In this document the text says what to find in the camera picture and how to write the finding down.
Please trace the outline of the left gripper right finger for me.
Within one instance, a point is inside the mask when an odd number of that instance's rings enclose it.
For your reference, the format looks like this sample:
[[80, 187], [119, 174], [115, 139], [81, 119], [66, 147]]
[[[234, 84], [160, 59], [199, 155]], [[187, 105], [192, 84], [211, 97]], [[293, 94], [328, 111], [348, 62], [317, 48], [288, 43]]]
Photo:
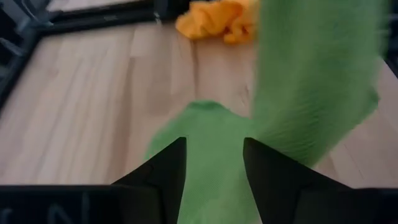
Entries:
[[263, 223], [292, 223], [303, 190], [349, 188], [253, 138], [244, 139], [243, 158]]

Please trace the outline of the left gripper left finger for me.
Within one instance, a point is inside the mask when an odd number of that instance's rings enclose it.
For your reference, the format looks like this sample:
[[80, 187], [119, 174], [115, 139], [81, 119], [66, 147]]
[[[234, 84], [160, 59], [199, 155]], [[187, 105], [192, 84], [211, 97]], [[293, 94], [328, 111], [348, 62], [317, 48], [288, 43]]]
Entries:
[[176, 224], [185, 185], [187, 140], [177, 138], [112, 186], [121, 194], [124, 223]]

